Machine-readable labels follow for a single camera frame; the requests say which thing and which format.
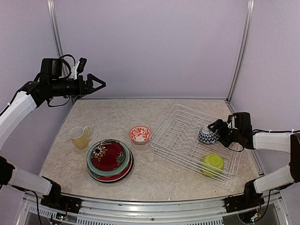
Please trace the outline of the black rimmed beige plate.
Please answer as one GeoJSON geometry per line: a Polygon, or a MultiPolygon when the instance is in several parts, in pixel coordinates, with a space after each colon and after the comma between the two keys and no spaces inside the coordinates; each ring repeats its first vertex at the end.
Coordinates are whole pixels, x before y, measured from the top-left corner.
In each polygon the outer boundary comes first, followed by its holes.
{"type": "Polygon", "coordinates": [[[133,157],[132,152],[130,152],[130,160],[129,160],[127,167],[121,173],[119,173],[117,175],[113,175],[111,177],[100,176],[100,175],[97,175],[94,172],[92,172],[92,170],[89,169],[88,167],[87,167],[87,171],[88,171],[89,175],[96,181],[99,181],[102,183],[114,183],[114,182],[117,182],[117,181],[125,178],[131,172],[133,165],[134,165],[134,157],[133,157]]]}

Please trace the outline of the aluminium front rail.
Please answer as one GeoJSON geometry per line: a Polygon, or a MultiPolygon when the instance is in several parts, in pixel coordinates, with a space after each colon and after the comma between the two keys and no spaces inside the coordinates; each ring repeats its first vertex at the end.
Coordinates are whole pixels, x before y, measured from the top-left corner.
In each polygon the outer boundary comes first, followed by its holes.
{"type": "Polygon", "coordinates": [[[227,212],[223,197],[168,202],[133,202],[80,197],[78,212],[63,211],[36,203],[26,193],[17,225],[241,225],[241,218],[256,212],[262,219],[255,225],[290,224],[283,200],[277,191],[264,194],[266,203],[246,210],[227,212]]]}

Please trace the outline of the white red patterned bowl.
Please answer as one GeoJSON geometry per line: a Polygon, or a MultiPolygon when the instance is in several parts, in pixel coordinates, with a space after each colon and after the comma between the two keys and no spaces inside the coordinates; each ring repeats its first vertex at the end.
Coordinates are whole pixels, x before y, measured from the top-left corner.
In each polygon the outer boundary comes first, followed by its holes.
{"type": "Polygon", "coordinates": [[[134,126],[129,131],[129,138],[135,144],[145,144],[150,140],[152,130],[145,125],[134,126]]]}

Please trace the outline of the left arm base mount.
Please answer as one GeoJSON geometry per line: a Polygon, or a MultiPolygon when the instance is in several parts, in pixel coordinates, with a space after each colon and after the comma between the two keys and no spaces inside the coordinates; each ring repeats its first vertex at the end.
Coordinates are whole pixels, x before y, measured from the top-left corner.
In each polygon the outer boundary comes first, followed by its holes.
{"type": "Polygon", "coordinates": [[[82,199],[66,195],[62,195],[58,200],[51,199],[48,196],[42,197],[41,200],[43,206],[75,214],[79,213],[81,204],[82,199]]]}

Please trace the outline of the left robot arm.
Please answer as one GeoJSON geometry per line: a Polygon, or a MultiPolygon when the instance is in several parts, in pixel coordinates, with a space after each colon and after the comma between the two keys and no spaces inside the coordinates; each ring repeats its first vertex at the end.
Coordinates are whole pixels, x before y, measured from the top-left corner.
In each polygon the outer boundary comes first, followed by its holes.
{"type": "MultiPolygon", "coordinates": [[[[0,145],[4,146],[18,125],[44,102],[50,103],[54,97],[80,99],[104,88],[106,83],[92,74],[83,78],[81,73],[86,62],[85,58],[80,58],[71,67],[63,57],[43,59],[35,79],[17,90],[0,113],[0,145]]],[[[0,158],[0,183],[42,194],[57,209],[66,203],[59,184],[24,171],[4,157],[0,158]]]]}

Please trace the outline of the yellow mug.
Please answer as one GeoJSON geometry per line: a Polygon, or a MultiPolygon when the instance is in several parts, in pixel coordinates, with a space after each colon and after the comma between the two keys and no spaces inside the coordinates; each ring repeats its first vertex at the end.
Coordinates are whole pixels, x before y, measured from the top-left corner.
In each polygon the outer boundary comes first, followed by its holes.
{"type": "Polygon", "coordinates": [[[74,127],[69,131],[68,135],[76,148],[83,150],[88,146],[90,127],[74,127]]]}

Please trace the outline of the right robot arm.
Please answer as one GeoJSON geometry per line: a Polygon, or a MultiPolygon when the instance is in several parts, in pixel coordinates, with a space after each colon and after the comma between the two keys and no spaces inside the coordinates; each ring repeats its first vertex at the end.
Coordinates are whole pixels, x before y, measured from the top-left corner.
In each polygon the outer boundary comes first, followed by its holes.
{"type": "Polygon", "coordinates": [[[290,154],[288,165],[249,181],[240,197],[240,204],[250,208],[258,200],[258,194],[282,188],[300,181],[300,133],[290,131],[253,130],[250,113],[237,112],[228,116],[227,121],[218,119],[207,129],[219,137],[224,147],[238,143],[248,150],[273,150],[290,154]]]}

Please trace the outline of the blue white patterned cup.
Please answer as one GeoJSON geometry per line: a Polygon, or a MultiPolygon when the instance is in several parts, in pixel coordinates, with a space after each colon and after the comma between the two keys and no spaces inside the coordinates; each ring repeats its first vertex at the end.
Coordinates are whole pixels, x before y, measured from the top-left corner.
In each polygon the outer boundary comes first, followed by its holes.
{"type": "Polygon", "coordinates": [[[210,131],[208,127],[205,126],[200,130],[198,140],[202,144],[213,144],[219,140],[219,134],[210,131]]]}

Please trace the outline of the light teal floral plate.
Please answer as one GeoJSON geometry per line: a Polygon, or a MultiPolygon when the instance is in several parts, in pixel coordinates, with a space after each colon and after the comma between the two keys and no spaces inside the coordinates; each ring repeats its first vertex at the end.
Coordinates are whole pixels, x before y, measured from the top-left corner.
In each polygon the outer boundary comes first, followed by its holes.
{"type": "Polygon", "coordinates": [[[129,163],[129,160],[130,160],[130,150],[129,150],[129,148],[128,148],[123,142],[121,142],[121,141],[119,141],[119,140],[115,140],[115,139],[105,139],[105,140],[101,140],[101,141],[99,141],[99,142],[97,142],[97,143],[94,144],[94,145],[90,148],[90,150],[89,150],[89,152],[88,152],[88,154],[87,154],[87,166],[88,166],[94,173],[96,173],[97,175],[100,175],[100,176],[110,177],[110,176],[117,175],[117,174],[121,173],[121,172],[127,167],[128,163],[129,163]],[[92,165],[92,163],[91,163],[91,161],[90,161],[90,159],[89,159],[89,156],[90,156],[90,154],[91,154],[92,148],[95,147],[97,143],[100,143],[100,142],[103,142],[103,141],[116,141],[116,142],[119,142],[120,145],[121,145],[122,147],[124,147],[125,153],[126,153],[126,158],[125,158],[124,162],[123,162],[118,168],[116,168],[115,170],[108,171],[108,172],[104,172],[104,171],[101,171],[101,170],[98,170],[97,168],[95,168],[95,167],[92,165]]]}

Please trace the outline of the left aluminium corner post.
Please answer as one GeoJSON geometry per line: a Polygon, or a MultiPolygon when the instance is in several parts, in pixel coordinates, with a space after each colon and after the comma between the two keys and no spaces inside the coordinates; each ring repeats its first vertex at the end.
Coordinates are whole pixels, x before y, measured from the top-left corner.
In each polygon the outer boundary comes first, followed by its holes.
{"type": "Polygon", "coordinates": [[[60,33],[59,33],[59,26],[56,16],[56,10],[55,10],[55,2],[54,0],[47,0],[47,7],[48,7],[48,13],[50,18],[50,24],[52,28],[52,35],[54,39],[54,46],[57,53],[57,58],[64,55],[62,43],[60,40],[60,33]]]}

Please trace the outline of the aluminium corner post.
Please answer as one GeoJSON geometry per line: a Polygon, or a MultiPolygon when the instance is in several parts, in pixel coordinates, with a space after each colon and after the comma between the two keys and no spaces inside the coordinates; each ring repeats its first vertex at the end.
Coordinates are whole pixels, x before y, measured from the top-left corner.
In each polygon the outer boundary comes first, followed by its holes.
{"type": "Polygon", "coordinates": [[[247,50],[247,44],[248,44],[249,34],[250,34],[250,30],[251,30],[253,12],[254,12],[254,5],[255,5],[254,0],[247,1],[246,19],[245,19],[244,28],[243,28],[239,54],[238,54],[237,63],[236,63],[235,69],[234,69],[233,78],[231,81],[229,92],[228,92],[228,95],[226,98],[226,102],[230,107],[232,107],[231,105],[232,105],[232,101],[233,101],[233,96],[234,96],[234,93],[237,88],[238,79],[239,79],[239,76],[241,73],[244,57],[245,57],[246,50],[247,50]]]}
{"type": "Polygon", "coordinates": [[[52,35],[54,39],[54,46],[57,53],[57,58],[64,55],[62,43],[60,40],[60,33],[59,33],[59,26],[56,16],[56,10],[55,10],[55,2],[54,0],[47,0],[47,7],[48,7],[48,13],[50,18],[50,24],[52,28],[52,35]]]}

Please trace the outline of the right aluminium corner post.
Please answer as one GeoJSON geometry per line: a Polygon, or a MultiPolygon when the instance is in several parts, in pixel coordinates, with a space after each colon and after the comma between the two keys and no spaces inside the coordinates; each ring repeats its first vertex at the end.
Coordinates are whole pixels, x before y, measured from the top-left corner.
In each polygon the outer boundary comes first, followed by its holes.
{"type": "Polygon", "coordinates": [[[233,101],[233,96],[234,96],[234,93],[237,88],[238,79],[239,79],[239,76],[241,73],[244,57],[245,57],[246,50],[247,50],[247,44],[248,44],[249,34],[250,34],[250,30],[251,30],[253,12],[254,12],[254,5],[255,5],[254,0],[247,1],[246,19],[245,19],[244,28],[243,28],[239,54],[238,54],[237,63],[236,63],[235,69],[234,69],[233,78],[231,81],[229,92],[228,92],[228,95],[226,98],[226,102],[230,107],[232,107],[231,105],[232,105],[232,101],[233,101]]]}

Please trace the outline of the lime green bowl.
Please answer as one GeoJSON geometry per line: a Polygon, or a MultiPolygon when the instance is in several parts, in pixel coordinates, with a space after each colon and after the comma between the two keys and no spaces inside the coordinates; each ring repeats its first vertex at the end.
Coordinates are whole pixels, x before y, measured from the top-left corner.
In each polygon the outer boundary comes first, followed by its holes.
{"type": "Polygon", "coordinates": [[[217,177],[218,175],[222,175],[222,171],[224,168],[224,160],[218,154],[208,154],[202,162],[204,165],[202,166],[202,172],[209,177],[217,177]]]}

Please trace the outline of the white wire dish rack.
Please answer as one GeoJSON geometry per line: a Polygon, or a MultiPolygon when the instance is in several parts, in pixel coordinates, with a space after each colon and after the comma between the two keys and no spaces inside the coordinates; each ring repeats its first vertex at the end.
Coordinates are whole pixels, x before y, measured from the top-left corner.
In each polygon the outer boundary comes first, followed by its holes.
{"type": "Polygon", "coordinates": [[[242,147],[233,143],[229,148],[220,142],[205,145],[199,142],[199,132],[217,120],[209,114],[175,104],[150,137],[154,153],[190,171],[211,174],[225,182],[238,172],[242,147]],[[203,162],[209,154],[223,159],[222,169],[203,162]]]}

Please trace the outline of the pink scalloped plate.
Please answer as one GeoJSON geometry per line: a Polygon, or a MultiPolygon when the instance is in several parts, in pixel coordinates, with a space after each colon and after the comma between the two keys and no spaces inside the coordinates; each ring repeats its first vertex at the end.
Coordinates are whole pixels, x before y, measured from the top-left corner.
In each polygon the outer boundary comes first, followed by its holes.
{"type": "Polygon", "coordinates": [[[119,179],[125,177],[131,171],[132,166],[133,166],[133,164],[130,163],[127,166],[127,168],[125,168],[120,174],[113,175],[111,177],[97,175],[94,172],[92,172],[91,169],[89,169],[89,168],[87,168],[87,170],[88,170],[88,173],[91,175],[91,177],[93,177],[96,180],[99,180],[101,182],[113,182],[113,181],[116,181],[116,180],[119,180],[119,179]]]}

